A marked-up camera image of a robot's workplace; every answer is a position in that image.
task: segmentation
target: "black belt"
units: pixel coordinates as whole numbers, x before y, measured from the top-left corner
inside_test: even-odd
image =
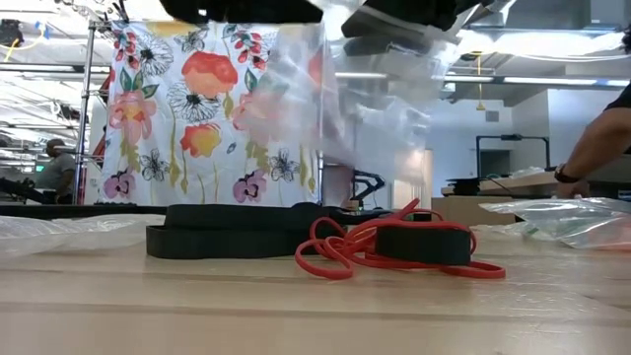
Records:
[[[310,227],[319,218],[329,217],[349,226],[389,213],[382,210],[355,214],[312,203],[299,203],[292,208],[174,205],[167,211],[164,226],[147,227],[147,253],[168,259],[286,256],[294,254],[309,238]],[[326,224],[318,225],[315,233],[319,239],[338,234]],[[393,258],[466,265],[470,262],[470,240],[462,231],[381,229],[376,252]]]

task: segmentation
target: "red cable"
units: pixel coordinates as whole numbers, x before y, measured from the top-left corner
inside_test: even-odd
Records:
[[[387,269],[438,269],[450,275],[477,279],[501,279],[506,277],[506,270],[503,267],[485,262],[472,261],[468,266],[444,266],[398,260],[377,255],[375,253],[375,233],[378,227],[467,231],[471,236],[471,254],[475,252],[477,240],[468,228],[458,223],[444,222],[443,216],[438,212],[415,208],[418,203],[419,199],[416,198],[402,210],[393,213],[388,218],[375,219],[362,223],[348,233],[334,220],[328,217],[319,218],[312,223],[309,240],[299,245],[296,249],[296,262],[308,273],[330,280],[344,280],[353,277],[352,262],[364,266]],[[402,221],[407,215],[417,212],[436,215],[440,222]],[[316,228],[320,223],[329,224],[335,229],[337,234],[342,237],[327,237],[323,240],[318,239],[316,236]],[[344,268],[328,269],[312,265],[303,257],[303,250],[308,247],[314,247],[320,255],[326,258],[339,261]]]

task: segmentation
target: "yellow cable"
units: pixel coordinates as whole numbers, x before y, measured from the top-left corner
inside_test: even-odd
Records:
[[[27,46],[19,47],[19,48],[16,47],[16,45],[18,45],[18,43],[20,42],[20,40],[18,38],[16,38],[13,41],[13,44],[11,44],[11,46],[6,46],[6,45],[0,44],[1,48],[9,49],[9,51],[7,52],[7,55],[4,58],[4,61],[5,62],[9,61],[9,58],[11,57],[11,54],[13,53],[14,50],[27,50],[27,49],[31,49],[31,48],[35,47],[36,45],[38,45],[41,42],[41,39],[43,38],[43,34],[44,34],[44,29],[40,28],[39,29],[39,37],[33,43],[31,43],[31,44],[29,44]]]
[[[482,53],[477,56],[477,76],[482,75]],[[482,102],[482,83],[478,84],[478,89],[480,92],[480,101],[477,106],[477,110],[486,110],[484,103]]]
[[[9,58],[11,58],[11,54],[13,54],[13,51],[16,49],[16,45],[18,45],[19,42],[20,42],[19,38],[16,38],[13,41],[13,44],[11,44],[11,48],[9,48],[9,51],[7,52],[7,55],[4,57],[4,62],[5,63],[9,61]]]

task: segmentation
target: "clear plastic bag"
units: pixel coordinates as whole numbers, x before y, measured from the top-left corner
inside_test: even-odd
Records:
[[[106,215],[80,220],[43,221],[0,216],[0,259],[50,250],[130,247],[145,241],[145,227],[165,216]]]
[[[483,203],[512,213],[538,231],[576,249],[631,250],[631,203],[608,198],[543,199]]]
[[[282,27],[245,110],[250,131],[388,180],[422,183],[427,109],[456,60],[456,39],[380,20],[391,21],[385,32],[346,39],[335,62],[321,25]],[[297,41],[310,44],[306,52],[297,52]]]

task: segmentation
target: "table surface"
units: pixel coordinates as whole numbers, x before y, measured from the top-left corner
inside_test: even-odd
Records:
[[[556,188],[556,179],[554,178],[554,172],[538,173],[525,177],[506,177],[506,178],[494,178],[493,180],[485,180],[480,182],[481,194],[549,194],[554,192]],[[441,188],[443,195],[454,194],[454,188],[452,186],[445,186]]]
[[[330,282],[291,257],[144,246],[5,260],[0,354],[629,354],[631,254],[479,237],[506,280],[358,267]]]

